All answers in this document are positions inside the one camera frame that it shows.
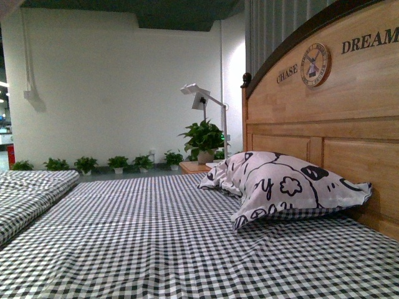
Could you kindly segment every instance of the pothos plant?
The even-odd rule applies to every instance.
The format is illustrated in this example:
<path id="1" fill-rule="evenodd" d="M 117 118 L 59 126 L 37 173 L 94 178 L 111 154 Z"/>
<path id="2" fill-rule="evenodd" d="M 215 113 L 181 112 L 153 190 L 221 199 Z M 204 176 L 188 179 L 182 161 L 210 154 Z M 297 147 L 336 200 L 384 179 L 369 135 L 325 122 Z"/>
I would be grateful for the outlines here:
<path id="1" fill-rule="evenodd" d="M 11 170 L 33 170 L 33 165 L 28 160 L 15 162 Z"/>
<path id="2" fill-rule="evenodd" d="M 179 153 L 174 153 L 169 149 L 164 155 L 165 155 L 165 160 L 166 164 L 168 166 L 171 165 L 179 165 L 180 162 L 183 162 L 183 155 L 180 154 L 180 150 L 178 150 Z"/>
<path id="3" fill-rule="evenodd" d="M 69 165 L 66 160 L 49 158 L 48 162 L 44 162 L 43 164 L 46 166 L 47 170 L 51 171 L 69 170 Z"/>
<path id="4" fill-rule="evenodd" d="M 133 160 L 133 165 L 139 168 L 150 169 L 153 167 L 154 163 L 150 160 L 150 155 L 138 156 Z"/>
<path id="5" fill-rule="evenodd" d="M 93 157 L 81 157 L 74 163 L 77 169 L 83 171 L 84 173 L 89 172 L 90 170 L 95 169 L 95 165 L 97 165 L 97 159 L 93 159 Z"/>
<path id="6" fill-rule="evenodd" d="M 216 151 L 214 153 L 214 157 L 215 160 L 223 160 L 224 159 L 224 148 L 221 151 Z"/>
<path id="7" fill-rule="evenodd" d="M 210 121 L 203 120 L 199 124 L 193 123 L 186 129 L 188 129 L 188 132 L 179 134 L 179 136 L 183 135 L 185 138 L 190 138 L 185 143 L 185 151 L 191 150 L 192 156 L 198 156 L 200 151 L 213 154 L 213 150 L 224 145 L 223 132 Z"/>
<path id="8" fill-rule="evenodd" d="M 108 165 L 111 168 L 125 168 L 129 164 L 127 163 L 128 158 L 125 156 L 115 156 L 113 158 L 108 159 Z"/>

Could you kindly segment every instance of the wall outlet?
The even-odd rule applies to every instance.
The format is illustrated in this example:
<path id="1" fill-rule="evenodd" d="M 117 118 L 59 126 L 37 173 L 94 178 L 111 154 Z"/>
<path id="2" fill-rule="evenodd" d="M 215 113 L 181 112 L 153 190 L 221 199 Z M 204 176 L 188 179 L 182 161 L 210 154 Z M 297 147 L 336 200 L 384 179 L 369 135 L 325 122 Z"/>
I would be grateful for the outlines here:
<path id="1" fill-rule="evenodd" d="M 33 100 L 33 91 L 24 91 L 25 100 Z"/>

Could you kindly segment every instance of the wooden headboard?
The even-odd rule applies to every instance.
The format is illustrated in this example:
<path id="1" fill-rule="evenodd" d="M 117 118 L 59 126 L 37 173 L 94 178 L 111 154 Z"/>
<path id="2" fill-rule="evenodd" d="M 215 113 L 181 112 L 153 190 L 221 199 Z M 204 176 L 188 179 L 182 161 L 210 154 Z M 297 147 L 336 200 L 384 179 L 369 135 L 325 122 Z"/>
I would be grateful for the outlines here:
<path id="1" fill-rule="evenodd" d="M 244 149 L 289 154 L 354 183 L 372 182 L 372 198 L 348 213 L 396 240 L 398 16 L 399 0 L 336 1 L 242 86 Z"/>

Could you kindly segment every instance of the red object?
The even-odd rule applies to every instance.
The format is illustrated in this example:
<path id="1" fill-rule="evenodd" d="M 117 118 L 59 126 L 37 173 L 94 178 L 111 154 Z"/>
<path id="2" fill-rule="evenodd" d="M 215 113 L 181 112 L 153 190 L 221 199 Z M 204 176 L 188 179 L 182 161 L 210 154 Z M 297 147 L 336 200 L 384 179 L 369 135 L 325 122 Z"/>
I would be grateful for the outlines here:
<path id="1" fill-rule="evenodd" d="M 14 146 L 13 145 L 7 146 L 7 152 L 8 152 L 8 166 L 11 169 L 12 166 L 15 164 Z"/>

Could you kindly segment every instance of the wooden nightstand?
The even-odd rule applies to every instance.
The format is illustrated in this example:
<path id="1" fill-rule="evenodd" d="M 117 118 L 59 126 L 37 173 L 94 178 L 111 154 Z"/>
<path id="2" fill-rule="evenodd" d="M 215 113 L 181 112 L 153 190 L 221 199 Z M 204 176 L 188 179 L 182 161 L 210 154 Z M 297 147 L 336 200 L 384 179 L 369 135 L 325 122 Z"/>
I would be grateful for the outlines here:
<path id="1" fill-rule="evenodd" d="M 197 161 L 180 162 L 179 165 L 183 174 L 207 173 L 211 170 L 207 165 L 199 165 Z"/>

